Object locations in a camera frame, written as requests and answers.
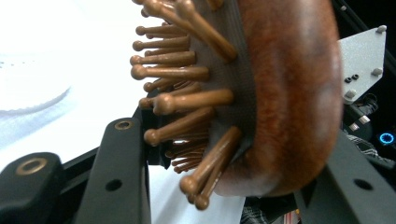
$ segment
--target wooden bristle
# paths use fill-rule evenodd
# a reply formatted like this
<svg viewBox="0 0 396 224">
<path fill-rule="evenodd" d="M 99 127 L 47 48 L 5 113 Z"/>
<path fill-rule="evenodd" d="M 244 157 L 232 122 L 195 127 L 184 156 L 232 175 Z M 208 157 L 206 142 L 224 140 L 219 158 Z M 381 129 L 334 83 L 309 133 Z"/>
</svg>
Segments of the wooden bristle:
<svg viewBox="0 0 396 224">
<path fill-rule="evenodd" d="M 146 50 L 145 56 L 153 56 L 165 53 L 175 53 L 175 52 L 183 52 L 188 51 L 189 48 L 166 48 L 166 49 L 155 49 L 155 50 Z"/>
<path fill-rule="evenodd" d="M 237 52 L 233 45 L 196 12 L 194 3 L 191 0 L 177 1 L 176 10 L 177 15 L 183 20 L 189 21 L 201 39 L 226 63 L 230 63 L 236 58 Z"/>
<path fill-rule="evenodd" d="M 212 107 L 200 108 L 182 119 L 167 124 L 160 129 L 149 129 L 144 134 L 145 141 L 151 146 L 158 146 L 161 142 L 173 139 L 183 133 L 191 132 L 202 122 L 209 122 L 215 116 Z"/>
<path fill-rule="evenodd" d="M 142 10 L 140 11 L 140 14 L 141 14 L 142 17 L 144 17 L 144 18 L 148 18 L 148 17 L 149 17 L 149 15 L 145 12 L 144 9 L 142 9 Z"/>
<path fill-rule="evenodd" d="M 188 36 L 156 40 L 149 42 L 135 41 L 132 47 L 136 51 L 141 51 L 143 49 L 160 49 L 160 48 L 183 48 L 188 49 L 190 47 L 190 38 Z"/>
<path fill-rule="evenodd" d="M 192 132 L 192 133 L 185 133 L 181 134 L 178 137 L 174 138 L 174 140 L 200 140 L 200 139 L 208 139 L 209 137 L 209 130 L 204 130 L 202 132 Z"/>
<path fill-rule="evenodd" d="M 231 127 L 204 157 L 192 175 L 186 175 L 180 180 L 181 190 L 185 194 L 198 194 L 198 186 L 212 173 L 216 164 L 221 160 L 225 162 L 231 160 L 241 138 L 241 131 L 236 127 Z"/>
<path fill-rule="evenodd" d="M 206 0 L 206 2 L 209 5 L 210 9 L 216 11 L 222 7 L 224 0 Z"/>
<path fill-rule="evenodd" d="M 146 0 L 132 0 L 137 5 L 142 5 Z"/>
<path fill-rule="evenodd" d="M 196 147 L 201 144 L 207 144 L 207 141 L 206 140 L 198 140 L 198 141 L 183 141 L 183 143 L 181 143 L 181 144 L 174 143 L 172 145 L 171 149 L 166 151 L 165 155 L 167 157 L 169 156 L 168 158 L 171 158 L 175 154 L 176 151 L 183 150 L 184 148 Z"/>
<path fill-rule="evenodd" d="M 165 85 L 163 85 L 161 87 L 157 87 L 157 88 L 158 88 L 158 91 L 161 92 L 161 91 L 163 91 L 163 89 L 169 88 L 171 85 L 172 85 L 171 83 L 168 83 L 168 84 L 165 84 Z M 181 89 L 176 90 L 176 91 L 170 91 L 169 93 L 174 95 L 174 96 L 178 96 L 178 95 L 196 93 L 198 91 L 201 91 L 201 85 L 199 83 L 194 83 L 194 84 L 191 84 L 191 85 L 187 86 L 186 88 L 181 88 Z M 154 100 L 155 100 L 155 97 L 142 98 L 139 101 L 139 107 L 141 109 L 152 109 L 154 107 Z"/>
<path fill-rule="evenodd" d="M 179 83 L 174 85 L 174 91 L 169 92 L 173 96 L 187 95 L 201 91 L 201 85 L 198 82 L 187 81 L 181 85 Z"/>
<path fill-rule="evenodd" d="M 163 7 L 168 9 L 169 11 L 175 11 L 175 3 L 171 1 L 162 0 Z"/>
<path fill-rule="evenodd" d="M 186 195 L 186 197 L 187 197 L 187 201 L 188 201 L 190 204 L 194 204 L 195 195 L 188 194 L 188 195 Z"/>
<path fill-rule="evenodd" d="M 163 86 L 163 87 L 157 88 L 158 92 L 168 92 L 168 91 L 171 91 L 172 89 L 173 89 L 173 85 L 171 85 L 171 86 Z"/>
<path fill-rule="evenodd" d="M 176 37 L 182 37 L 185 35 L 161 35 L 161 34 L 147 34 L 146 38 L 147 39 L 152 39 L 152 38 L 163 38 L 163 39 L 169 39 L 169 38 L 176 38 Z"/>
<path fill-rule="evenodd" d="M 166 152 L 166 156 L 169 158 L 174 158 L 177 155 L 185 155 L 190 152 L 199 152 L 203 153 L 207 147 L 207 140 L 200 145 L 195 145 L 191 147 L 179 147 L 179 148 L 172 148 L 171 150 Z"/>
<path fill-rule="evenodd" d="M 172 114 L 181 109 L 196 109 L 202 106 L 230 105 L 233 93 L 230 90 L 201 91 L 198 93 L 172 96 L 169 93 L 158 95 L 154 101 L 154 113 L 159 115 Z"/>
<path fill-rule="evenodd" d="M 130 59 L 131 65 L 135 64 L 180 64 L 188 66 L 195 64 L 196 57 L 194 51 L 184 51 L 176 53 L 166 53 L 147 57 L 134 55 Z"/>
<path fill-rule="evenodd" d="M 200 163 L 200 161 L 187 162 L 187 163 L 184 163 L 183 165 L 175 167 L 174 171 L 178 174 L 180 174 L 181 172 L 187 172 L 187 171 L 192 170 L 195 167 L 197 167 L 199 165 L 199 163 Z"/>
<path fill-rule="evenodd" d="M 172 160 L 180 158 L 202 158 L 203 152 L 184 152 L 171 157 Z"/>
<path fill-rule="evenodd" d="M 201 161 L 200 159 L 195 159 L 195 158 L 185 158 L 177 161 L 172 161 L 173 166 L 178 166 L 180 164 L 186 163 L 186 162 L 195 162 L 195 161 Z"/>
<path fill-rule="evenodd" d="M 175 25 L 163 25 L 154 27 L 138 26 L 135 29 L 137 35 L 187 35 Z"/>
<path fill-rule="evenodd" d="M 192 27 L 188 21 L 182 20 L 178 15 L 176 15 L 175 11 L 164 7 L 160 0 L 146 0 L 144 2 L 144 9 L 150 16 L 170 21 L 172 24 L 183 29 L 194 37 L 199 39 L 201 38 L 198 36 L 195 28 Z"/>
<path fill-rule="evenodd" d="M 221 173 L 224 171 L 227 164 L 228 162 L 222 158 L 213 168 L 209 178 L 206 180 L 202 192 L 195 196 L 194 203 L 198 210 L 205 210 L 209 206 L 209 197 L 212 194 L 213 189 L 219 181 Z"/>
<path fill-rule="evenodd" d="M 131 75 L 136 80 L 145 77 L 161 77 L 179 80 L 207 81 L 209 70 L 206 67 L 144 67 L 135 64 Z"/>
<path fill-rule="evenodd" d="M 146 82 L 143 86 L 143 90 L 145 90 L 146 92 L 151 92 L 161 87 L 173 86 L 175 83 L 178 82 L 179 80 L 174 80 L 172 78 L 159 78 L 154 82 Z"/>
</svg>

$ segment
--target blue led light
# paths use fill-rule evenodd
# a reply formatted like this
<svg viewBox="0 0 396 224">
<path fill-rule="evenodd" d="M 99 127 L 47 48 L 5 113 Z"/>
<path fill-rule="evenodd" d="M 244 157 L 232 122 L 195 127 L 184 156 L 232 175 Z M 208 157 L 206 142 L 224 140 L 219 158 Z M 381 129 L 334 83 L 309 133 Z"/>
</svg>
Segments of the blue led light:
<svg viewBox="0 0 396 224">
<path fill-rule="evenodd" d="M 395 140 L 395 137 L 391 133 L 382 133 L 379 136 L 379 141 L 381 141 L 382 144 L 387 145 L 393 143 Z"/>
</svg>

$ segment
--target screw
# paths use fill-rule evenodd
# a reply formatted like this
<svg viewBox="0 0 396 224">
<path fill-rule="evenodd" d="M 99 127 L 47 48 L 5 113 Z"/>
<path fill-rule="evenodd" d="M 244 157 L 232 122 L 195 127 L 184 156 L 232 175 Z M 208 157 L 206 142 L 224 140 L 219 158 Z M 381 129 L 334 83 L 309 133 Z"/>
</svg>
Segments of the screw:
<svg viewBox="0 0 396 224">
<path fill-rule="evenodd" d="M 355 132 L 356 130 L 359 129 L 359 126 L 356 123 L 353 123 L 351 125 L 349 125 L 350 130 L 352 130 L 352 132 Z"/>
<path fill-rule="evenodd" d="M 384 71 L 382 70 L 382 68 L 375 68 L 372 72 L 372 75 L 378 77 L 379 75 L 382 75 L 383 72 Z"/>
<path fill-rule="evenodd" d="M 358 75 L 358 74 L 353 75 L 353 76 L 352 76 L 352 79 L 358 80 L 358 79 L 359 79 L 359 75 Z"/>
<path fill-rule="evenodd" d="M 352 99 L 353 97 L 356 96 L 356 91 L 355 90 L 349 90 L 346 92 L 345 97 Z"/>
<path fill-rule="evenodd" d="M 387 31 L 387 26 L 386 25 L 378 26 L 378 28 L 376 29 L 376 32 L 379 33 L 379 34 L 382 34 L 385 31 Z"/>
</svg>

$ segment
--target hairbrush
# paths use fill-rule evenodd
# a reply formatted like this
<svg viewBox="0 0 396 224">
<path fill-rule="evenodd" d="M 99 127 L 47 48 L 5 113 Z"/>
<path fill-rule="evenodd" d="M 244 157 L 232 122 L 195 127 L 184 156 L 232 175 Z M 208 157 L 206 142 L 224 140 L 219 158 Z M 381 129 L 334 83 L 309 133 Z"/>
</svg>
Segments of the hairbrush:
<svg viewBox="0 0 396 224">
<path fill-rule="evenodd" d="M 133 0 L 162 19 L 136 27 L 132 77 L 142 109 L 169 123 L 146 130 L 190 203 L 219 195 L 278 196 L 312 181 L 334 146 L 342 115 L 338 34 L 330 1 Z"/>
</svg>

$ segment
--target wooden brush handle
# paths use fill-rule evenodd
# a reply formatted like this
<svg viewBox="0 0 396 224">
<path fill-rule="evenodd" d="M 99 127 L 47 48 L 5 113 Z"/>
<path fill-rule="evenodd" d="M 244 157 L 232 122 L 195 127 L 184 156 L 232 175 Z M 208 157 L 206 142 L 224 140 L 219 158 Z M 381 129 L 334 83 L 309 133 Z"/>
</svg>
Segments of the wooden brush handle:
<svg viewBox="0 0 396 224">
<path fill-rule="evenodd" d="M 338 34 L 327 0 L 239 0 L 257 95 L 253 146 L 220 195 L 290 193 L 324 167 L 341 120 Z"/>
</svg>

